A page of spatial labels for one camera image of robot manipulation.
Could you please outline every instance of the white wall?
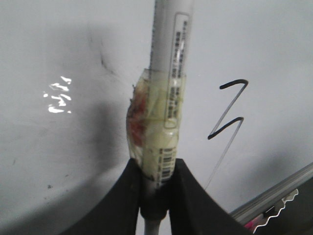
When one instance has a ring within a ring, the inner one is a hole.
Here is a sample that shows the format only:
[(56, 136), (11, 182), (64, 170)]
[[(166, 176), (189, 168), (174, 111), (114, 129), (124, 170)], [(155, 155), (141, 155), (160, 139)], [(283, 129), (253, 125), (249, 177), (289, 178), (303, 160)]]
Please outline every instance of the white wall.
[[(0, 2), (0, 234), (56, 234), (116, 181), (153, 6)], [(178, 157), (203, 186), (236, 127), (207, 139), (241, 87), (219, 86), (249, 81), (222, 124), (245, 120), (207, 188), (230, 212), (312, 162), (313, 1), (197, 0), (192, 27)]]

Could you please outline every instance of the white surface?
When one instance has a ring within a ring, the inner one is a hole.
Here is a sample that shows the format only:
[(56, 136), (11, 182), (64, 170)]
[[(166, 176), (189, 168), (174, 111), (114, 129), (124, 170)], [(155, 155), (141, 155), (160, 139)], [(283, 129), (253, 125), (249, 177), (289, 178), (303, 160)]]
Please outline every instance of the white surface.
[[(132, 84), (149, 65), (153, 7), (0, 2), (0, 234), (57, 234), (118, 178), (129, 157)], [(178, 157), (202, 185), (236, 127), (207, 140), (240, 88), (219, 86), (249, 81), (223, 124), (245, 120), (207, 189), (227, 211), (312, 162), (312, 38), (313, 1), (196, 1)], [(71, 98), (66, 106), (51, 98), (61, 94)], [(50, 113), (51, 104), (64, 111)]]

